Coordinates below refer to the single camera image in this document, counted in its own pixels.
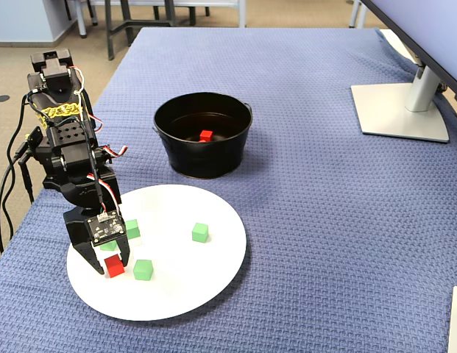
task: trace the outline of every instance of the green cube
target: green cube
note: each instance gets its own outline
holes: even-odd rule
[[[133,276],[138,281],[149,281],[153,274],[153,264],[151,260],[137,260],[133,267]]]
[[[208,238],[208,225],[202,223],[196,223],[192,229],[192,240],[198,241],[199,243],[205,243]]]
[[[138,228],[138,222],[136,219],[125,221],[125,227],[127,228],[127,238],[135,239],[140,236],[140,230]]]
[[[112,240],[109,243],[102,244],[99,248],[105,252],[113,252],[117,247],[117,241]]]

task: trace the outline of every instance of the white circular board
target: white circular board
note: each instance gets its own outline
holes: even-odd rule
[[[114,318],[150,321],[187,313],[219,294],[241,267],[246,233],[238,213],[219,196],[187,185],[157,185],[122,196],[124,219],[137,219],[141,239],[129,240],[125,273],[109,278],[104,258],[119,253],[95,248],[105,270],[98,274],[70,245],[68,277],[90,307]],[[206,243],[192,241],[195,223],[208,225]],[[133,276],[136,260],[151,260],[152,278]]]

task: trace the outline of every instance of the black cable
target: black cable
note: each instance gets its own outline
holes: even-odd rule
[[[41,92],[41,90],[37,90],[37,91],[30,91],[28,94],[26,94],[27,96],[27,101],[29,102],[29,106],[34,110],[34,112],[40,114],[43,116],[43,120],[45,120],[46,122],[46,125],[47,126],[51,126],[53,125],[53,123],[50,121],[50,118],[47,114],[45,114],[44,112],[42,112],[41,110],[37,109],[37,107],[34,105],[34,102],[32,100],[32,96],[36,93],[39,93]]]
[[[26,154],[19,160],[19,167],[21,167],[22,180],[24,181],[24,187],[29,195],[30,204],[34,202],[34,191],[32,187],[32,179],[30,178],[29,169],[27,168],[27,161],[32,156],[32,152],[28,150]]]
[[[13,133],[13,136],[11,137],[11,139],[10,139],[10,141],[9,141],[9,146],[7,146],[7,152],[6,152],[6,157],[7,157],[7,160],[9,161],[9,168],[10,168],[10,171],[11,171],[11,174],[12,174],[12,180],[11,180],[11,182],[10,182],[9,190],[7,191],[6,196],[4,197],[4,200],[2,201],[2,210],[3,210],[3,212],[4,212],[4,215],[6,216],[7,223],[9,224],[10,239],[13,238],[13,235],[14,235],[14,227],[13,227],[13,222],[11,221],[10,216],[9,216],[9,213],[7,212],[7,209],[6,209],[6,201],[7,201],[7,199],[9,198],[9,195],[12,193],[13,188],[14,188],[14,184],[15,184],[15,170],[14,170],[14,165],[13,165],[14,163],[13,163],[13,159],[12,159],[11,156],[10,156],[10,150],[11,150],[12,147],[13,147],[14,140],[15,140],[15,138],[17,137],[19,131],[21,131],[22,122],[24,121],[25,101],[26,101],[26,99],[28,99],[32,94],[33,94],[33,93],[24,94],[24,97],[22,97],[22,102],[21,102],[21,115],[19,116],[19,122],[18,122],[18,124],[17,124],[17,128],[15,129],[15,131],[14,131],[14,133]]]
[[[91,100],[89,99],[88,92],[85,89],[82,90],[82,96],[84,97],[84,102],[86,103],[86,107],[88,108],[88,112],[91,115],[94,115],[93,108],[91,106]]]
[[[9,173],[11,171],[10,165],[7,166],[6,172],[4,173],[4,176],[2,177],[1,185],[0,185],[0,252],[1,254],[4,252],[4,247],[2,245],[2,236],[1,236],[1,200],[2,200],[2,194],[4,192],[4,187],[6,185],[6,180],[7,177],[9,176]]]
[[[96,158],[94,157],[94,155],[91,151],[91,141],[89,138],[88,131],[87,131],[87,129],[84,128],[84,126],[81,123],[82,123],[81,121],[78,121],[78,124],[81,126],[82,131],[84,131],[84,136],[86,138],[86,146],[88,147],[88,157],[91,162],[91,170],[94,175],[94,184],[96,186],[97,198],[98,198],[100,204],[104,204],[104,198],[102,197],[102,189],[101,189],[101,185],[99,184],[99,177],[97,175]]]
[[[94,157],[94,155],[93,155],[93,153],[91,151],[91,139],[89,138],[89,134],[88,134],[87,129],[85,129],[84,125],[82,124],[82,121],[79,120],[78,118],[74,117],[74,116],[70,117],[70,118],[66,118],[65,120],[63,120],[60,123],[58,123],[55,127],[60,127],[60,126],[62,126],[64,124],[70,123],[72,121],[76,121],[79,124],[79,127],[84,132],[84,137],[86,139],[86,147],[88,148],[88,158],[89,158],[89,161],[91,163],[91,170],[92,170],[93,176],[94,176],[94,184],[96,186],[97,198],[99,200],[99,203],[102,204],[102,203],[104,203],[104,198],[102,196],[101,185],[99,184],[99,177],[97,176],[96,159],[95,159],[95,157]]]

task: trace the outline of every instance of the bucket handle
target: bucket handle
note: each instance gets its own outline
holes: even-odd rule
[[[243,102],[243,104],[246,105],[246,106],[248,107],[249,113],[250,113],[251,116],[252,116],[252,108],[251,108],[251,106],[250,106],[249,104],[247,104],[246,102]]]

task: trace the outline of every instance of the textured blue fabric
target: textured blue fabric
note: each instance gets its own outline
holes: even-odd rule
[[[129,146],[122,193],[177,183],[231,203],[244,264],[190,313],[109,318],[73,292],[71,205],[44,190],[0,259],[0,352],[446,352],[456,114],[436,98],[449,144],[362,135],[350,90],[414,70],[373,29],[143,29],[95,106],[99,141]],[[152,131],[162,103],[199,91],[254,112],[243,163],[215,180],[174,172]]]

